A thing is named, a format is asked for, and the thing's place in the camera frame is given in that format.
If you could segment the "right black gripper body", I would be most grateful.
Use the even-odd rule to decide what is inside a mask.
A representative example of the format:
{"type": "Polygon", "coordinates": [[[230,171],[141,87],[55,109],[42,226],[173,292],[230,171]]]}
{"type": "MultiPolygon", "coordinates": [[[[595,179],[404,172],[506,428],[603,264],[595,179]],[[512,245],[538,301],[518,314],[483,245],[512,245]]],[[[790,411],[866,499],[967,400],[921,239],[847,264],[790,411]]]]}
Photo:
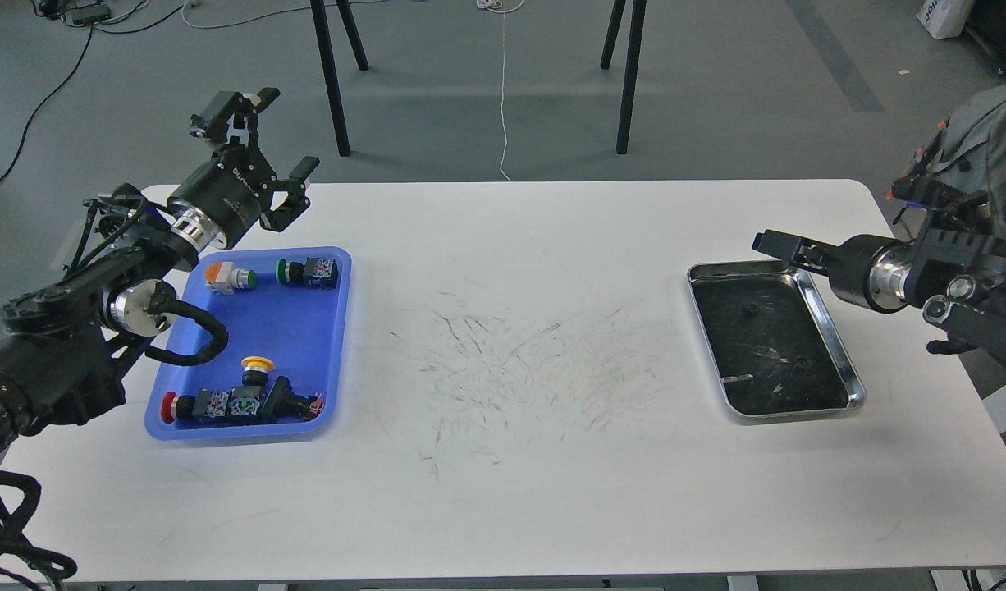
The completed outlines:
{"type": "Polygon", "coordinates": [[[837,298],[892,314],[907,307],[903,296],[907,244],[884,236],[858,235],[828,255],[830,289],[837,298]]]}

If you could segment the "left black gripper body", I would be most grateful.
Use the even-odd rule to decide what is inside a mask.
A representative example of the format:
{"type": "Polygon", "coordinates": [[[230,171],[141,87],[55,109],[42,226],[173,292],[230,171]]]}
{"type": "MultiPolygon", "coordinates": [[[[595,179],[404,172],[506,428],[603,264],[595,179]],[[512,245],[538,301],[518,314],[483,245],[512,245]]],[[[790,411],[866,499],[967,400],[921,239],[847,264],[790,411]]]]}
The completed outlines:
{"type": "Polygon", "coordinates": [[[207,162],[169,195],[171,231],[198,251],[232,250],[272,202],[277,174],[266,163],[207,162]]]}

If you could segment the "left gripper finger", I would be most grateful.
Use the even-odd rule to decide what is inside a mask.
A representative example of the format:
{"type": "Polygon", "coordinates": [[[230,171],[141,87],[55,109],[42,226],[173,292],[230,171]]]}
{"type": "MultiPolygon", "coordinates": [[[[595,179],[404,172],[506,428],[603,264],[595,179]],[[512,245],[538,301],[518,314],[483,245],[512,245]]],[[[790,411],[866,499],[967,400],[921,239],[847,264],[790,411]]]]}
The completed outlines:
{"type": "Polygon", "coordinates": [[[281,91],[277,87],[264,87],[255,94],[218,91],[201,113],[193,113],[189,134],[210,146],[212,154],[207,164],[235,160],[250,165],[266,164],[258,146],[258,116],[279,96],[281,91]]]}
{"type": "Polygon", "coordinates": [[[303,157],[286,179],[271,178],[263,192],[262,228],[283,232],[309,208],[309,176],[320,164],[317,157],[303,157]]]}

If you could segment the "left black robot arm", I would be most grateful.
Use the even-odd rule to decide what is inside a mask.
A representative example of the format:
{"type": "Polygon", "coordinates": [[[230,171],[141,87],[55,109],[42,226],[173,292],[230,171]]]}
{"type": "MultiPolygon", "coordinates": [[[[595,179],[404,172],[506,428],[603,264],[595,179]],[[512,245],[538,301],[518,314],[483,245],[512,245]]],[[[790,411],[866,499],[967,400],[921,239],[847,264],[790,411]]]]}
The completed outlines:
{"type": "MultiPolygon", "coordinates": [[[[166,275],[192,272],[204,248],[230,250],[254,224],[284,231],[309,206],[318,158],[279,178],[258,146],[257,121],[279,97],[219,91],[191,117],[192,137],[211,158],[166,204],[123,184],[90,199],[78,250],[62,279],[0,308],[0,455],[49,425],[83,425],[125,403],[125,374],[140,356],[203,365],[222,353],[228,330],[178,299],[166,275]]],[[[62,590],[78,566],[37,547],[24,529],[40,502],[38,480],[0,470],[0,557],[12,555],[62,590]]],[[[0,576],[9,576],[0,567],[0,576]]]]}

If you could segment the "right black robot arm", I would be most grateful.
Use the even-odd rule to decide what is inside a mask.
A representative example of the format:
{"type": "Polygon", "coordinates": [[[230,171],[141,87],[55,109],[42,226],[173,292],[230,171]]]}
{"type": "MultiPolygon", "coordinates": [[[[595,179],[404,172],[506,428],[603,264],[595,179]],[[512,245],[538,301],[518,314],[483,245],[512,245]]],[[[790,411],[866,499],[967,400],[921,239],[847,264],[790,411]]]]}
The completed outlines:
{"type": "Polygon", "coordinates": [[[913,173],[893,184],[892,195],[926,212],[912,241],[858,235],[830,245],[768,229],[752,246],[826,277],[844,302],[882,314],[919,308],[924,321],[946,333],[927,344],[930,353],[982,350],[1006,368],[1006,239],[975,212],[984,192],[913,173]]]}

